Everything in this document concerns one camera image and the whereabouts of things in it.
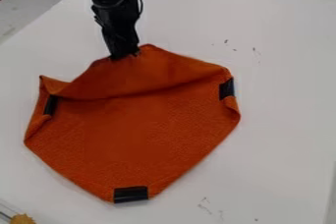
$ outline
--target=black corner patch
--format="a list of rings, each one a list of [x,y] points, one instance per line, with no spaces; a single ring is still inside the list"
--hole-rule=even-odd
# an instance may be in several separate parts
[[[57,107],[58,97],[55,95],[49,95],[49,98],[44,107],[44,115],[52,116],[55,113]]]
[[[114,202],[123,203],[148,199],[147,187],[120,188],[114,190]]]
[[[219,85],[219,100],[223,100],[225,97],[235,95],[234,80],[229,79],[224,84]]]

